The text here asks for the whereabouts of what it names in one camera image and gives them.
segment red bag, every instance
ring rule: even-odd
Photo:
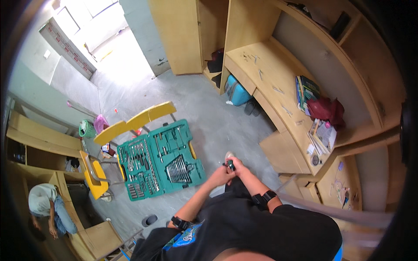
[[[321,96],[316,101],[308,100],[307,104],[312,120],[329,121],[336,131],[345,128],[345,121],[342,118],[344,107],[337,99],[331,102],[329,98]]]

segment yellow chair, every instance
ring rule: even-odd
[[[101,161],[91,155],[88,155],[84,151],[80,150],[81,158],[83,163],[86,166],[86,171],[84,172],[84,177],[86,178],[87,184],[92,192],[94,199],[98,198],[108,198],[114,196],[113,192],[109,189],[111,185],[120,184],[125,182],[125,177],[122,173],[123,181],[113,182],[106,178],[105,172],[102,169],[101,164],[118,164],[117,162],[110,161]]]
[[[112,126],[109,126],[94,138],[94,142],[103,146],[106,143],[109,143],[112,139],[128,131],[131,131],[137,136],[134,130],[139,128],[143,128],[146,132],[150,132],[150,130],[145,127],[145,124],[168,114],[170,114],[173,121],[176,121],[173,116],[173,113],[176,111],[177,110],[171,101],[166,101],[161,104],[149,107],[148,109],[145,109],[132,117],[128,122],[120,121],[113,124]]]

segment pink basket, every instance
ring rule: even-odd
[[[103,115],[100,114],[99,116],[97,116],[97,118],[94,120],[94,123],[93,123],[97,134],[100,134],[103,131],[103,125],[105,124],[109,126],[109,123],[107,123]]]

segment watch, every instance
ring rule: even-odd
[[[185,231],[186,228],[189,226],[190,222],[184,221],[182,219],[179,219],[178,217],[172,217],[171,221],[173,222],[173,225],[180,229],[181,231]]]
[[[264,193],[264,195],[254,195],[252,196],[252,200],[254,201],[254,203],[258,206],[261,206],[263,209],[267,209],[267,203],[276,196],[277,194],[274,191],[267,191],[266,193]]]

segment green trash bin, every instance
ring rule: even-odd
[[[94,137],[94,136],[96,136],[96,130],[94,129],[94,126],[91,124],[91,123],[89,123],[87,120],[82,120],[82,122],[85,122],[86,124],[87,124],[87,129],[86,129],[86,132],[85,133],[83,133],[82,131],[81,131],[81,123],[80,123],[80,126],[79,126],[79,135],[80,135],[80,137],[83,137],[83,138],[92,138],[92,137]]]

